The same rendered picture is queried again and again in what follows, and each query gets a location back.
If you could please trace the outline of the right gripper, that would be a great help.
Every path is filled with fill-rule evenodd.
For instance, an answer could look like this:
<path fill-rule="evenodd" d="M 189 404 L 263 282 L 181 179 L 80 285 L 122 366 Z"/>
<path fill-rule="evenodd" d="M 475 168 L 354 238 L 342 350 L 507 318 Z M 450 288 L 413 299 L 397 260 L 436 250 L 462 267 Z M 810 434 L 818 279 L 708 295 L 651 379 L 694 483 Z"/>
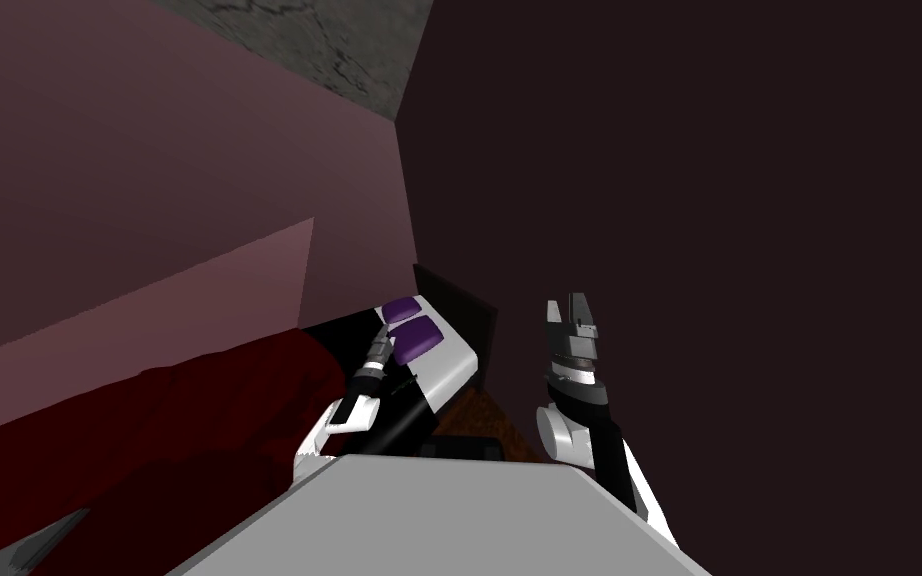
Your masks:
<path fill-rule="evenodd" d="M 584 293 L 573 292 L 567 300 L 571 323 L 564 322 L 556 300 L 546 308 L 545 331 L 548 352 L 553 356 L 588 362 L 598 360 L 596 341 L 598 330 Z"/>

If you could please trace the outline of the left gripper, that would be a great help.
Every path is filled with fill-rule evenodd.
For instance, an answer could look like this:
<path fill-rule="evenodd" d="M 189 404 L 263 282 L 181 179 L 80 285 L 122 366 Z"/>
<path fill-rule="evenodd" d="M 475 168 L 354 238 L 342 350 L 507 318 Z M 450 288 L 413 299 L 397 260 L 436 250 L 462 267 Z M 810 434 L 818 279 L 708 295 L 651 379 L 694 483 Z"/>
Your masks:
<path fill-rule="evenodd" d="M 384 366 L 393 353 L 393 339 L 388 335 L 389 326 L 383 324 L 373 338 L 369 352 L 368 362 Z"/>

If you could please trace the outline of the bed with purple pillows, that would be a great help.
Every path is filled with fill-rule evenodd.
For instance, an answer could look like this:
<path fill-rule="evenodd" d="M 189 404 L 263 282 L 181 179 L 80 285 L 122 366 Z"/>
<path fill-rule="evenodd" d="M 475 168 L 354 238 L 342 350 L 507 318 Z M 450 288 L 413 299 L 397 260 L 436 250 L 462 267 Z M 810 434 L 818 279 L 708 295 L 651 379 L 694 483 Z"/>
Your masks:
<path fill-rule="evenodd" d="M 362 401 L 351 426 L 329 425 L 332 404 L 298 448 L 296 465 L 342 454 L 418 454 L 455 397 L 483 382 L 480 361 L 490 352 L 496 308 L 423 265 L 414 276 L 413 297 L 306 328 L 347 377 L 363 366 L 381 328 L 394 348 L 374 398 Z"/>

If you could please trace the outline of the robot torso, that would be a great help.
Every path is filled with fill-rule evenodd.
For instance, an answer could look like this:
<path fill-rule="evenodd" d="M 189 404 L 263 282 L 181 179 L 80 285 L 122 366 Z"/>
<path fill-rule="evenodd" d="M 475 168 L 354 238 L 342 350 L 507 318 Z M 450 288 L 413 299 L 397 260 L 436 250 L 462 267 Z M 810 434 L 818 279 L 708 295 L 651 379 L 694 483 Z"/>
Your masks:
<path fill-rule="evenodd" d="M 301 455 L 167 576 L 710 576 L 579 468 Z"/>

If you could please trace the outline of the dark red sofa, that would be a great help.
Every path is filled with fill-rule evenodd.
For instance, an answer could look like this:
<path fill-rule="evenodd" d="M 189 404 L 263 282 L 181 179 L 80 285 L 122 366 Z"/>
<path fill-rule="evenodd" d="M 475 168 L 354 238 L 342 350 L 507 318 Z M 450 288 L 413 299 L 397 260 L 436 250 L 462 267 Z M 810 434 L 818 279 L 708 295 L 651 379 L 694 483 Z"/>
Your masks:
<path fill-rule="evenodd" d="M 292 329 L 79 394 L 0 425 L 0 549 L 79 521 L 31 576 L 164 576 L 291 485 L 344 394 Z"/>

